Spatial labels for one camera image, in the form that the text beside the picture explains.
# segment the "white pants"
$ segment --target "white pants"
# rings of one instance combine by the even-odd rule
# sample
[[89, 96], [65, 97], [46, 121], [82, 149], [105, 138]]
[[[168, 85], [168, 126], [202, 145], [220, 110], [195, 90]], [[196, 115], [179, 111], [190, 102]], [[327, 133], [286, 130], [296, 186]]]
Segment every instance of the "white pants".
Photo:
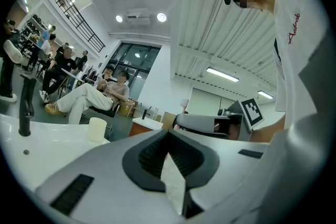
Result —
[[59, 99], [57, 105], [61, 112], [66, 113], [71, 110], [69, 124], [79, 124], [83, 111], [90, 106], [94, 106], [97, 109], [110, 110], [113, 106], [113, 101], [90, 84], [85, 83]]

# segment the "cardboard box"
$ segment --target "cardboard box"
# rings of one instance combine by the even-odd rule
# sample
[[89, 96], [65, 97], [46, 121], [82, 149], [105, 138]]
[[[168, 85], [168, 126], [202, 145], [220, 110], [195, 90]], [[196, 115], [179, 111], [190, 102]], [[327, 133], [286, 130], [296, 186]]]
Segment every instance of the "cardboard box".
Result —
[[122, 102], [119, 113], [123, 116], [131, 117], [137, 104], [138, 102], [132, 99], [128, 100], [128, 102]]

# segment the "ceiling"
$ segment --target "ceiling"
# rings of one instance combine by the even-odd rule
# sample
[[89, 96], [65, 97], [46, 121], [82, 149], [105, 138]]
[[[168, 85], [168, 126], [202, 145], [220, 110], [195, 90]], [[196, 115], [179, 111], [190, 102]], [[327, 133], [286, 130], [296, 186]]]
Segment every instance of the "ceiling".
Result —
[[[92, 0], [110, 33], [156, 35], [171, 39], [172, 76], [222, 89], [229, 99], [258, 98], [263, 90], [276, 96], [276, 67], [272, 58], [274, 22], [267, 12], [226, 6], [223, 0]], [[149, 25], [132, 25], [130, 9], [146, 8]], [[164, 23], [156, 19], [163, 12]], [[124, 18], [122, 23], [116, 15]], [[206, 72], [213, 67], [240, 79], [231, 82]]]

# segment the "window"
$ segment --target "window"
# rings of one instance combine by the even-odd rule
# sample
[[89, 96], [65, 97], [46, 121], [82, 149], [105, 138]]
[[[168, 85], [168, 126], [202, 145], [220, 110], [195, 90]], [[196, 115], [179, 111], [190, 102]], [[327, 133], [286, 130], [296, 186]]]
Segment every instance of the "window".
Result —
[[148, 49], [149, 47], [133, 45], [122, 61], [130, 66], [141, 66]]
[[108, 64], [114, 66], [114, 80], [123, 70], [130, 74], [126, 84], [130, 88], [130, 98], [139, 98], [159, 51], [151, 46], [122, 43], [110, 59]]

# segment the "white shirt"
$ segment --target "white shirt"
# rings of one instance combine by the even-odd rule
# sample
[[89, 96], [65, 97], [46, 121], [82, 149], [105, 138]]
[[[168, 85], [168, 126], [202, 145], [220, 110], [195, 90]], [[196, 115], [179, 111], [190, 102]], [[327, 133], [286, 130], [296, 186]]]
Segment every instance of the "white shirt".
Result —
[[43, 50], [46, 55], [48, 55], [50, 53], [50, 43], [49, 43], [49, 40], [46, 40], [46, 41], [43, 42], [41, 50]]
[[286, 112], [285, 128], [316, 113], [306, 87], [299, 78], [310, 55], [326, 33], [329, 19], [320, 0], [276, 0], [275, 28], [281, 62], [277, 67], [276, 111]]

